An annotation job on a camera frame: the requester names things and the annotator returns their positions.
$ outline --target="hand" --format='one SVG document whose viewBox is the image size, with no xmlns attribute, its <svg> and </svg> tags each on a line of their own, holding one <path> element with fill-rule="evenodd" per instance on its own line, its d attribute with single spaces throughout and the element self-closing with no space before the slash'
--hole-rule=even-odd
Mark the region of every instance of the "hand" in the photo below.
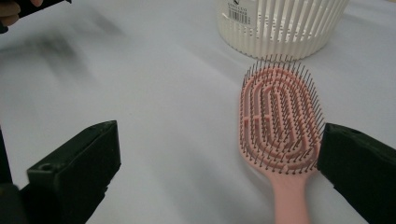
<svg viewBox="0 0 396 224">
<path fill-rule="evenodd" d="M 36 7 L 41 6 L 43 0 L 30 0 Z M 0 2 L 0 22 L 3 26 L 10 26 L 20 18 L 20 6 L 12 1 Z"/>
</svg>

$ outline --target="label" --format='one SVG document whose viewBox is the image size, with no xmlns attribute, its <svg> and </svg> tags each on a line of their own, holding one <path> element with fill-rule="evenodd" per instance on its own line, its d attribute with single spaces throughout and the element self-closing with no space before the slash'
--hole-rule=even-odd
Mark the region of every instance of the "label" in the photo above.
<svg viewBox="0 0 396 224">
<path fill-rule="evenodd" d="M 223 0 L 223 16 L 250 28 L 256 27 L 257 1 Z"/>
</svg>

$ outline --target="slotted container wall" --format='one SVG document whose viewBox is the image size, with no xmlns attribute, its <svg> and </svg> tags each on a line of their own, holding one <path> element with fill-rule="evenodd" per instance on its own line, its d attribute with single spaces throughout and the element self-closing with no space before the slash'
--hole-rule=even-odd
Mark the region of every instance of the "slotted container wall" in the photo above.
<svg viewBox="0 0 396 224">
<path fill-rule="evenodd" d="M 302 59 L 329 40 L 348 0 L 217 0 L 222 38 L 254 58 Z"/>
</svg>

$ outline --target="pink hairbrush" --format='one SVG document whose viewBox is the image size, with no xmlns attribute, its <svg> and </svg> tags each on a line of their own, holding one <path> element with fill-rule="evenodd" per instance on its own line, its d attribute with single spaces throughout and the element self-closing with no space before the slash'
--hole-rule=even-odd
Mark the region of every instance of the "pink hairbrush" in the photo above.
<svg viewBox="0 0 396 224">
<path fill-rule="evenodd" d="M 274 189 L 276 224 L 308 224 L 305 182 L 317 170 L 324 122 L 308 71 L 285 58 L 257 61 L 240 99 L 240 152 Z"/>
</svg>

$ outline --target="white table surface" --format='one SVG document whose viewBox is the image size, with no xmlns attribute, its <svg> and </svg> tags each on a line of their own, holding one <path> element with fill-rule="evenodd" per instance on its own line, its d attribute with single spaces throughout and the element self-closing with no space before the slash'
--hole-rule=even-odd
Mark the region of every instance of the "white table surface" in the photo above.
<svg viewBox="0 0 396 224">
<path fill-rule="evenodd" d="M 305 58 L 328 122 L 396 147 L 396 4 L 351 0 Z M 116 119 L 122 166 L 88 223 L 274 223 L 269 181 L 238 152 L 255 62 L 219 36 L 213 0 L 75 0 L 0 35 L 0 122 L 14 182 L 75 134 Z M 365 223 L 320 173 L 313 224 Z"/>
</svg>

